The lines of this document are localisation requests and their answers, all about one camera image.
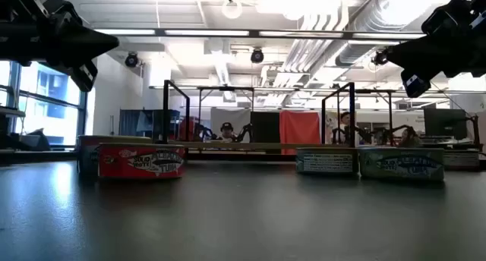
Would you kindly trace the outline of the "blue label tuna can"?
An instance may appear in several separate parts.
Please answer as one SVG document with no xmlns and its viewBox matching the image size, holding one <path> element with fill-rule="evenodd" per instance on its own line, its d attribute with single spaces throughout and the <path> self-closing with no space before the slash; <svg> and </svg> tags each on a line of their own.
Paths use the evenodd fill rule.
<svg viewBox="0 0 486 261">
<path fill-rule="evenodd" d="M 296 171 L 300 173 L 324 173 L 329 175 L 353 175 L 358 173 L 357 152 L 352 148 L 299 148 L 296 150 L 295 161 Z"/>
</svg>

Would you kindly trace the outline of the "red cloth panel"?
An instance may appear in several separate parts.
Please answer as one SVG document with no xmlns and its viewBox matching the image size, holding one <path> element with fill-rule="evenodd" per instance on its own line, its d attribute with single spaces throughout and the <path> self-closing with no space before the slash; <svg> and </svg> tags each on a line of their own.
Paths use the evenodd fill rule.
<svg viewBox="0 0 486 261">
<path fill-rule="evenodd" d="M 321 144 L 320 117 L 317 112 L 279 113 L 280 143 Z"/>
</svg>

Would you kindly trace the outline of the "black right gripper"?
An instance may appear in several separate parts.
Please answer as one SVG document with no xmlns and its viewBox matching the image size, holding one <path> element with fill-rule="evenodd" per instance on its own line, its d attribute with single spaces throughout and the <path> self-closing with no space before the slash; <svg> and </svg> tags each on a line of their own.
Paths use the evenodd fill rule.
<svg viewBox="0 0 486 261">
<path fill-rule="evenodd" d="M 415 39 L 385 48 L 387 61 L 402 68 L 401 79 L 455 77 L 463 72 L 472 56 L 469 39 L 471 2 L 450 0 L 433 10 L 421 31 L 430 39 Z"/>
</svg>

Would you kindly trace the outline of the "blue partition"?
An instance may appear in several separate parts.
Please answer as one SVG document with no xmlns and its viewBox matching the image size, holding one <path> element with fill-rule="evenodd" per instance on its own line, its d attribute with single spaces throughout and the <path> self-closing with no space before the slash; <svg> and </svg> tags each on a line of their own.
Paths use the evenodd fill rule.
<svg viewBox="0 0 486 261">
<path fill-rule="evenodd" d="M 118 134 L 162 140 L 164 111 L 162 109 L 121 109 Z"/>
</svg>

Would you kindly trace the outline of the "large window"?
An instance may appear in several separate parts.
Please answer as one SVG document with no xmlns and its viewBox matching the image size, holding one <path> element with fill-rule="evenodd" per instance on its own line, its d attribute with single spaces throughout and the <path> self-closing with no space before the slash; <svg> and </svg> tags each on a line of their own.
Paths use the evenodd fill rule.
<svg viewBox="0 0 486 261">
<path fill-rule="evenodd" d="M 39 62 L 0 61 L 0 107 L 21 112 L 6 118 L 7 134 L 23 140 L 39 131 L 52 148 L 71 148 L 84 134 L 86 104 L 87 94 L 67 74 Z"/>
</svg>

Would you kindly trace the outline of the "black cloth panel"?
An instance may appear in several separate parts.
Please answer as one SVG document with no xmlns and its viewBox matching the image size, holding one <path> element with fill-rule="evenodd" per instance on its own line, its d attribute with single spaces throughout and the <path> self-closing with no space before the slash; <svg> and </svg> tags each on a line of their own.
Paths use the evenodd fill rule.
<svg viewBox="0 0 486 261">
<path fill-rule="evenodd" d="M 255 143 L 279 143 L 279 113 L 252 112 L 251 124 Z"/>
</svg>

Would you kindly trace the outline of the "dark bag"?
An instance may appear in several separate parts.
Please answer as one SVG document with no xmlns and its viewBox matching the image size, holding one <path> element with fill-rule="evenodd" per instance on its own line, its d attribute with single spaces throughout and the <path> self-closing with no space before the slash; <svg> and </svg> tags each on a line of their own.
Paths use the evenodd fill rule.
<svg viewBox="0 0 486 261">
<path fill-rule="evenodd" d="M 26 145 L 30 151 L 50 151 L 51 147 L 44 129 L 39 128 L 28 134 L 19 136 L 19 141 Z"/>
</svg>

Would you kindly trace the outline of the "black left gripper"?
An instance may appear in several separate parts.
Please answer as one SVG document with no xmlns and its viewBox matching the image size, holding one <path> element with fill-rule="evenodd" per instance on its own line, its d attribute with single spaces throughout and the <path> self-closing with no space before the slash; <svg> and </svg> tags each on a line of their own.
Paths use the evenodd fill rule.
<svg viewBox="0 0 486 261">
<path fill-rule="evenodd" d="M 29 17 L 35 22 L 40 42 L 51 52 L 48 63 L 79 68 L 119 46 L 117 37 L 82 25 L 74 6 L 65 0 L 29 0 Z"/>
</svg>

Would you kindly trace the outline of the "green label tuna can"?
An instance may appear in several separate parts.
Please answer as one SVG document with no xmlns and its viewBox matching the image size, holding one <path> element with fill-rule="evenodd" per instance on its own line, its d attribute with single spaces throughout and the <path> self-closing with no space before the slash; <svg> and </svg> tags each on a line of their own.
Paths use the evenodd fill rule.
<svg viewBox="0 0 486 261">
<path fill-rule="evenodd" d="M 376 179 L 442 181 L 444 153 L 436 148 L 360 147 L 360 174 Z"/>
</svg>

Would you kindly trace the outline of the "black background monitor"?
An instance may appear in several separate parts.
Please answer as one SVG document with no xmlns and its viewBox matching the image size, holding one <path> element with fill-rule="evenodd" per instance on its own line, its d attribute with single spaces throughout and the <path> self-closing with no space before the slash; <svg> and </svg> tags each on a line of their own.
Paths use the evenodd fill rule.
<svg viewBox="0 0 486 261">
<path fill-rule="evenodd" d="M 432 137 L 467 138 L 466 113 L 461 109 L 426 108 L 424 110 L 425 134 Z"/>
</svg>

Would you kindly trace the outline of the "black table mat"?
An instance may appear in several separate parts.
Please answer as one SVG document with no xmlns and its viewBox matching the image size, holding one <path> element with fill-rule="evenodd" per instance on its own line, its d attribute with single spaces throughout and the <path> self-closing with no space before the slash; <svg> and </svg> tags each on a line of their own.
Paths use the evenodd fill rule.
<svg viewBox="0 0 486 261">
<path fill-rule="evenodd" d="M 0 168 L 0 261 L 486 261 L 486 172 L 442 184 L 191 163 L 183 178 L 84 181 Z"/>
</svg>

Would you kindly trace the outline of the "cluttered background desk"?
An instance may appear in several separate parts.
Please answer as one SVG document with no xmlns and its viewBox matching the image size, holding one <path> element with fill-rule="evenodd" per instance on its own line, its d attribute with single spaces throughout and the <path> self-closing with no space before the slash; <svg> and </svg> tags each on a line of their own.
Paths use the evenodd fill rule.
<svg viewBox="0 0 486 261">
<path fill-rule="evenodd" d="M 457 140 L 447 136 L 420 136 L 421 145 L 427 148 L 458 149 L 458 150 L 478 150 L 483 149 L 482 143 L 476 143 L 474 140 L 464 138 Z"/>
</svg>

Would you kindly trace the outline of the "white cloth panel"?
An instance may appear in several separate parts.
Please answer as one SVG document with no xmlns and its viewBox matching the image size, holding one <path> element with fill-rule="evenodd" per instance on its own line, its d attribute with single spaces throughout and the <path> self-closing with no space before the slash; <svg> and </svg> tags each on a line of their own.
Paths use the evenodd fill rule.
<svg viewBox="0 0 486 261">
<path fill-rule="evenodd" d="M 251 110 L 239 109 L 239 110 L 226 110 L 220 108 L 212 108 L 210 111 L 211 130 L 218 138 L 225 142 L 231 142 L 231 138 L 225 138 L 221 127 L 225 123 L 230 123 L 233 128 L 232 135 L 238 136 L 243 127 L 251 123 Z"/>
</svg>

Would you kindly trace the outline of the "silver ventilation duct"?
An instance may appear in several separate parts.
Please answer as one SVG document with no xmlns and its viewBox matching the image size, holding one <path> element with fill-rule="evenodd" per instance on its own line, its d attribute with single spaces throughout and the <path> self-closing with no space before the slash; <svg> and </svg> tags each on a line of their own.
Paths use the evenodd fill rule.
<svg viewBox="0 0 486 261">
<path fill-rule="evenodd" d="M 430 0 L 371 0 L 350 23 L 351 31 L 400 31 L 421 16 Z"/>
</svg>

